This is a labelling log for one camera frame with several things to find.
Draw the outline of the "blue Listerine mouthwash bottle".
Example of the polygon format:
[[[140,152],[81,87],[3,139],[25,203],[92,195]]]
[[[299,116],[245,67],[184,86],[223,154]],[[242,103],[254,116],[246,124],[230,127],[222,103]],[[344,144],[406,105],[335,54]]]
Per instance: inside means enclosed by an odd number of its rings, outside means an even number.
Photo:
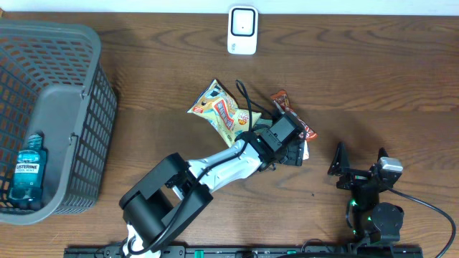
[[[44,169],[47,152],[43,135],[31,134],[24,149],[19,151],[8,200],[21,209],[38,210],[42,206]]]

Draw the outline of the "mint green snack packet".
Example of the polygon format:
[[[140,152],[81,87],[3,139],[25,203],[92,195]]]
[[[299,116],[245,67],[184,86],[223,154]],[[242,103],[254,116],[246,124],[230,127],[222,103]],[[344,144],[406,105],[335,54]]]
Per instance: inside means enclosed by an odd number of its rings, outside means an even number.
[[[256,124],[254,125],[254,129],[258,130],[259,128],[270,128],[272,125],[272,120],[259,118]]]

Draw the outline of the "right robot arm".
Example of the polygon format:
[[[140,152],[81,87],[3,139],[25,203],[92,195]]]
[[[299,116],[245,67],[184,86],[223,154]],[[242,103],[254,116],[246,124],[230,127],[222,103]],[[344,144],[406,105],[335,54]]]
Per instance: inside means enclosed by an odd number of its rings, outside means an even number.
[[[381,202],[379,195],[393,187],[403,170],[401,161],[389,157],[384,148],[379,149],[377,162],[369,169],[352,168],[344,143],[338,143],[328,175],[339,178],[338,189],[351,192],[346,223],[356,237],[356,242],[350,245],[352,253],[357,254],[364,247],[389,246],[400,240],[404,211]]]

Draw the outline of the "yellow snack chip bag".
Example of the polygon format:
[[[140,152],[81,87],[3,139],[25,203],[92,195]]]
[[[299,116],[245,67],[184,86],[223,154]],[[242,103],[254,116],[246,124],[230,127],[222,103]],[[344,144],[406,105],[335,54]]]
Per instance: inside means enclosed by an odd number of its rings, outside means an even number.
[[[228,147],[240,133],[249,129],[249,111],[240,109],[217,80],[209,84],[187,112],[207,120]]]

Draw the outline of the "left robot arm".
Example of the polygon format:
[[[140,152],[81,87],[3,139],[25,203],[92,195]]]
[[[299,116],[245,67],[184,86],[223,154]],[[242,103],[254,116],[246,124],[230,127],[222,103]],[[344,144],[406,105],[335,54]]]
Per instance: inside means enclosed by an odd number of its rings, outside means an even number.
[[[165,157],[119,201],[128,228],[123,255],[160,257],[212,201],[213,192],[286,162],[291,147],[301,161],[305,134],[296,116],[283,113],[263,132],[247,130],[213,156],[189,161],[178,153]]]

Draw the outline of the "small orange snack packet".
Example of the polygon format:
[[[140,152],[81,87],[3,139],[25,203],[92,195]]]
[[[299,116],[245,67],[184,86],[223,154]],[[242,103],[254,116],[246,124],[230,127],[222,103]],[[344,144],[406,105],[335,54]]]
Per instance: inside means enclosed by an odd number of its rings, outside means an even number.
[[[308,160],[310,157],[309,154],[309,148],[308,148],[308,141],[304,141],[304,146],[303,146],[303,160]]]

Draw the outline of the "orange chocolate bar wrapper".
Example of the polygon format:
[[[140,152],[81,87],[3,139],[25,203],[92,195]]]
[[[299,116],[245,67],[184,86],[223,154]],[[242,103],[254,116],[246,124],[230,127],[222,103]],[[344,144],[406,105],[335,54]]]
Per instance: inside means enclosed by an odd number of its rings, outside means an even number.
[[[283,112],[290,113],[295,116],[299,123],[304,127],[304,130],[300,134],[300,139],[307,142],[314,140],[318,137],[318,134],[297,114],[293,109],[288,94],[285,90],[280,90],[279,92],[270,96],[273,103],[277,108],[280,108]]]

